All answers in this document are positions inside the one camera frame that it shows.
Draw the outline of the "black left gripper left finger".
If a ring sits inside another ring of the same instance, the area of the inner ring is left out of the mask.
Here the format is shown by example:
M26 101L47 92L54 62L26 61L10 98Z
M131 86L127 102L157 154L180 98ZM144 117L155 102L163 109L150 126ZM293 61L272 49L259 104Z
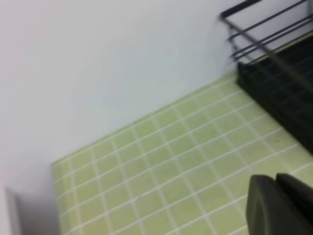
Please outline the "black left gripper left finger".
M313 220L307 220L276 182L267 175L253 175L246 203L250 235L311 235Z

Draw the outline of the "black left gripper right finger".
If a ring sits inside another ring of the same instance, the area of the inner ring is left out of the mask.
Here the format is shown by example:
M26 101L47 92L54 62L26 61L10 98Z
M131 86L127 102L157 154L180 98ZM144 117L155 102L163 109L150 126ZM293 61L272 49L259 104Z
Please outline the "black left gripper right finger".
M286 173L278 173L276 182L303 216L312 220L313 188Z

